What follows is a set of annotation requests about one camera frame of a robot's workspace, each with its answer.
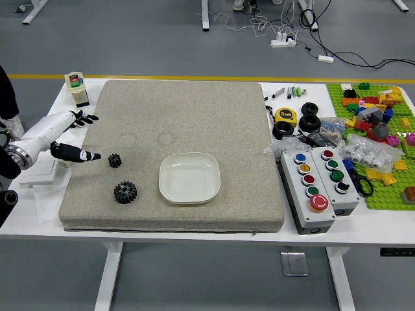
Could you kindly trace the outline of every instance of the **black gear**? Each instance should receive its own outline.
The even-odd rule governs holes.
[[[123,162],[121,162],[121,158],[119,154],[112,154],[108,157],[108,161],[110,162],[111,167],[120,167]]]
[[[115,187],[114,195],[121,204],[131,203],[137,198],[137,188],[131,181],[124,181]]]

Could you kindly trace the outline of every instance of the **green lego baseplate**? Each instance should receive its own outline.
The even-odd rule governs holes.
[[[359,89],[359,85],[352,85],[352,88],[356,90],[359,97],[376,97],[377,92],[386,91],[390,89],[390,86],[374,86],[370,85],[370,89],[362,90]],[[347,108],[343,107],[343,90],[340,84],[328,84],[327,90],[333,107],[335,109],[337,117],[346,119],[352,119],[354,112],[348,111]],[[405,102],[405,99],[400,104],[395,104],[393,107],[394,116],[388,123],[391,135],[397,135],[400,141],[405,139],[406,133],[415,133],[415,117]],[[403,117],[408,118],[410,126],[407,129],[401,127],[400,121]],[[354,129],[347,129],[348,133],[360,132]],[[392,175],[397,180],[389,186],[385,186],[381,180],[372,180],[375,192],[373,196],[365,198],[366,205],[369,209],[386,209],[391,211],[415,211],[415,205],[405,205],[401,199],[401,193],[408,186],[415,186],[415,148],[408,148],[408,156],[404,155],[401,159],[405,161],[408,166],[406,171],[392,170]],[[363,176],[366,175],[366,167],[362,165],[355,165],[356,171]]]

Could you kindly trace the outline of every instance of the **robotic hand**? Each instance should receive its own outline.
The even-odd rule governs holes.
[[[98,120],[94,115],[86,115],[82,110],[74,109],[43,117],[20,140],[8,139],[0,148],[0,175],[8,179],[19,176],[21,170],[30,168],[38,160],[39,153],[51,150],[53,157],[71,162],[93,161],[100,154],[82,150],[68,144],[56,142],[68,128],[92,124]]]

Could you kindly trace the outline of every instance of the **red button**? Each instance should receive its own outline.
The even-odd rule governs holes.
[[[329,200],[321,194],[315,194],[310,198],[311,208],[315,211],[321,212],[329,207]]]
[[[333,158],[333,153],[330,150],[324,150],[322,153],[322,158],[324,160],[330,160]]]
[[[314,185],[315,181],[316,180],[312,177],[312,175],[305,175],[302,179],[303,185],[307,187]]]

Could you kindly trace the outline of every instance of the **gray control box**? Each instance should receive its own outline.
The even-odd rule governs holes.
[[[296,163],[294,159],[299,154],[303,157],[303,161]],[[301,164],[308,166],[307,172],[299,172]],[[335,221],[336,216],[310,152],[305,150],[283,152],[279,173],[281,174],[298,233],[307,235],[327,232]],[[311,197],[307,195],[308,186],[303,183],[305,175],[314,178],[314,191],[317,190],[318,194],[327,198],[328,206],[326,209],[315,211],[311,207]]]
[[[331,152],[333,157],[325,157],[324,152]],[[346,170],[346,167],[344,167],[344,164],[335,148],[311,148],[310,154],[313,157],[314,163],[323,181],[324,188],[326,188],[328,198],[330,199],[331,205],[333,206],[336,215],[350,215],[354,208],[356,208],[357,204],[359,204],[360,198]],[[344,184],[342,186],[345,187],[344,185],[349,185],[347,190],[340,189],[339,186],[337,186],[338,181],[333,181],[334,178],[331,178],[332,173],[336,170],[342,172],[344,175],[342,178],[342,182]]]

